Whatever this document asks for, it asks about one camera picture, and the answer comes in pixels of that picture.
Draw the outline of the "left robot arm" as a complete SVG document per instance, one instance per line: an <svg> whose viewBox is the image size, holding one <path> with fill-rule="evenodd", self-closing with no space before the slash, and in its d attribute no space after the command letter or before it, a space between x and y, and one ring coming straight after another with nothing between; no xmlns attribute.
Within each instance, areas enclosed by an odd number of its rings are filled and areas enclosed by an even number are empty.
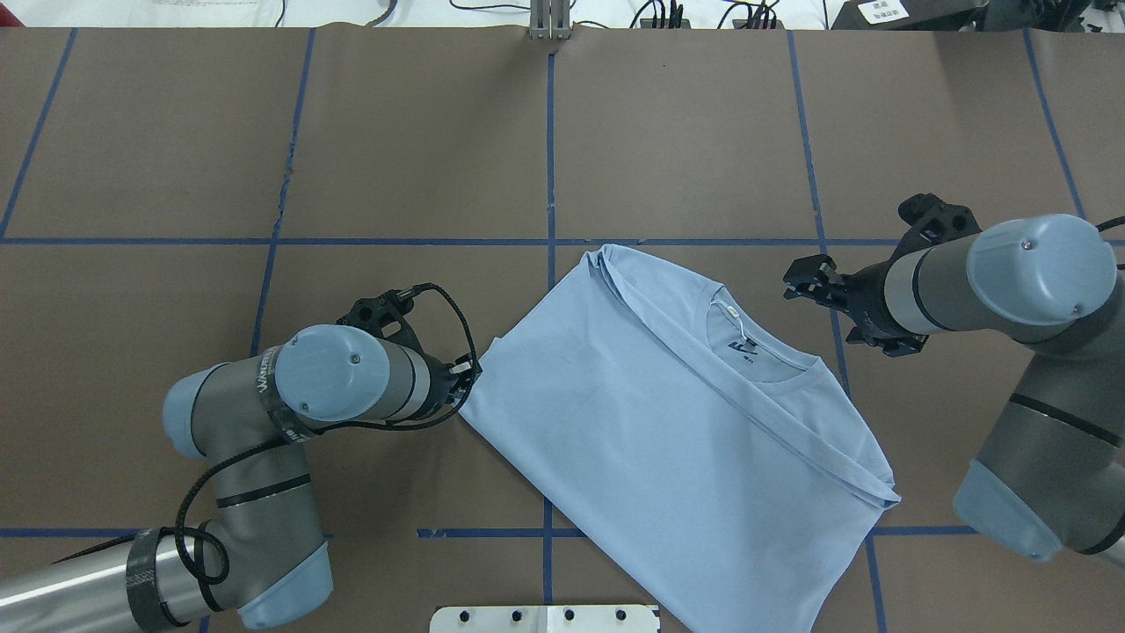
<svg viewBox="0 0 1125 633"><path fill-rule="evenodd" d="M318 609L334 581L306 442L441 425L479 372L474 347L443 363L402 338L318 324L182 378L163 428L207 469L172 524L4 579L4 632L184 632L225 611L277 629Z"/></svg>

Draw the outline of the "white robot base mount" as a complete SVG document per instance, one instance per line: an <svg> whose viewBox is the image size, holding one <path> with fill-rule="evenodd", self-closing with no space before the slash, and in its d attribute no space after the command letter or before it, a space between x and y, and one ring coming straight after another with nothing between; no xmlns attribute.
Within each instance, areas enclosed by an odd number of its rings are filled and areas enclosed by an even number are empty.
<svg viewBox="0 0 1125 633"><path fill-rule="evenodd" d="M450 606L430 632L660 632L662 612L644 604Z"/></svg>

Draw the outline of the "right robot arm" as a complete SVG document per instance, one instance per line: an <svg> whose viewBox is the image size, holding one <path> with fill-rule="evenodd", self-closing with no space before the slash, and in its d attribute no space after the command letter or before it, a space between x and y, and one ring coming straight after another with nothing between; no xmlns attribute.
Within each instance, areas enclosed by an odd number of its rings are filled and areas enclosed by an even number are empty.
<svg viewBox="0 0 1125 633"><path fill-rule="evenodd" d="M940 333L994 331L1032 353L955 494L976 533L1046 562L1122 566L1122 271L1100 225L1071 214L988 229L963 206L904 211L891 256L842 273L799 257L788 299L849 317L889 358Z"/></svg>

